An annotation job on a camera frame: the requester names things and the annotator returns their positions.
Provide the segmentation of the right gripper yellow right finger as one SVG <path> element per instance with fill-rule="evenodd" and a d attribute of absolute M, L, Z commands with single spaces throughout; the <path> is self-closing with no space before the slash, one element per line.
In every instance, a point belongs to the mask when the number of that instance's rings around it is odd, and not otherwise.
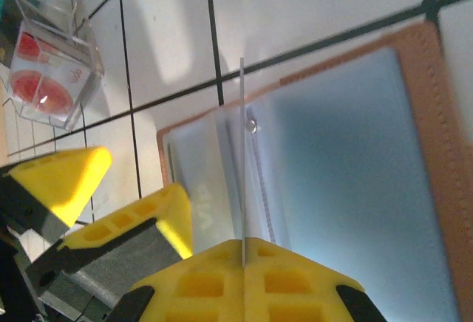
<path fill-rule="evenodd" d="M 245 321 L 386 320 L 356 280 L 263 239 L 245 249 Z"/>

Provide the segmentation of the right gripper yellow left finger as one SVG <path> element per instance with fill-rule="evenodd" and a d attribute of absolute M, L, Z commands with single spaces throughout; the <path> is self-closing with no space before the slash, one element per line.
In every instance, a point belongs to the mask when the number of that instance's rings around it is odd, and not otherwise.
<path fill-rule="evenodd" d="M 241 241 L 225 241 L 137 281 L 106 319 L 243 321 Z"/>

